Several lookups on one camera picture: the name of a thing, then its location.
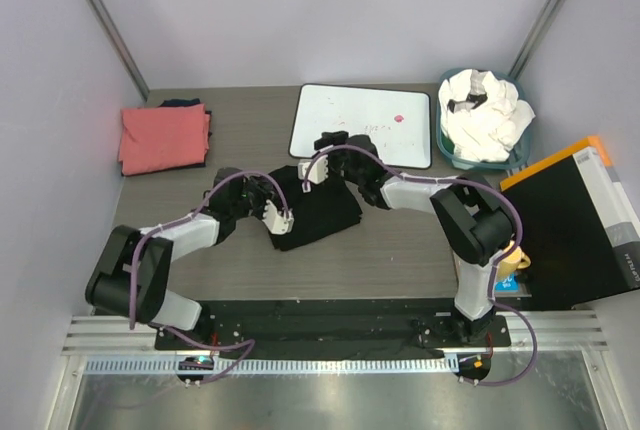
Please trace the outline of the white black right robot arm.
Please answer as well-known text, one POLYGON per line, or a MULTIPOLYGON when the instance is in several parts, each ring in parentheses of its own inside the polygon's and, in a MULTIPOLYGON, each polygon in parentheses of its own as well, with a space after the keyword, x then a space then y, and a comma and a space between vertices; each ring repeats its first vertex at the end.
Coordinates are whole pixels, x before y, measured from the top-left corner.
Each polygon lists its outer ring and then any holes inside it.
POLYGON ((373 207, 437 217, 459 259, 453 334, 464 343, 484 340, 496 313, 499 264, 515 252, 523 236, 513 204, 475 174, 433 178, 399 172, 382 162, 364 134, 324 132, 314 142, 314 150, 311 161, 300 167, 304 191, 335 175, 354 184, 373 207))

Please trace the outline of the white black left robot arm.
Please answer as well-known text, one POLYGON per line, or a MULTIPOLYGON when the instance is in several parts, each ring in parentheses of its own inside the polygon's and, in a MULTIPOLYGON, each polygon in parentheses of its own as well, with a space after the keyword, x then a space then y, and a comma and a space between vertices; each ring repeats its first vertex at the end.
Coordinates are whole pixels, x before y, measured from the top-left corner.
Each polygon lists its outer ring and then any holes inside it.
POLYGON ((97 310, 129 323, 194 331, 207 324, 203 306, 168 289, 171 265, 196 251, 222 243, 236 223, 255 217, 275 233, 289 205, 275 179, 263 172, 220 169, 213 188, 185 216, 153 227, 115 227, 85 289, 97 310))

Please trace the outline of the black floral print t-shirt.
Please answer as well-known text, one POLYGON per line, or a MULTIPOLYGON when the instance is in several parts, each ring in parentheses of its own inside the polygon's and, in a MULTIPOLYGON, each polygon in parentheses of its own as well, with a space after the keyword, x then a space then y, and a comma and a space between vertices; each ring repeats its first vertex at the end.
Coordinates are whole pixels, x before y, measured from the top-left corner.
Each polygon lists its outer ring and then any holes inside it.
POLYGON ((283 190, 294 217, 289 233, 269 234, 276 250, 291 251, 360 223, 362 209, 346 183, 337 175, 330 173, 309 193, 302 191, 302 182, 294 166, 283 166, 269 175, 283 190))

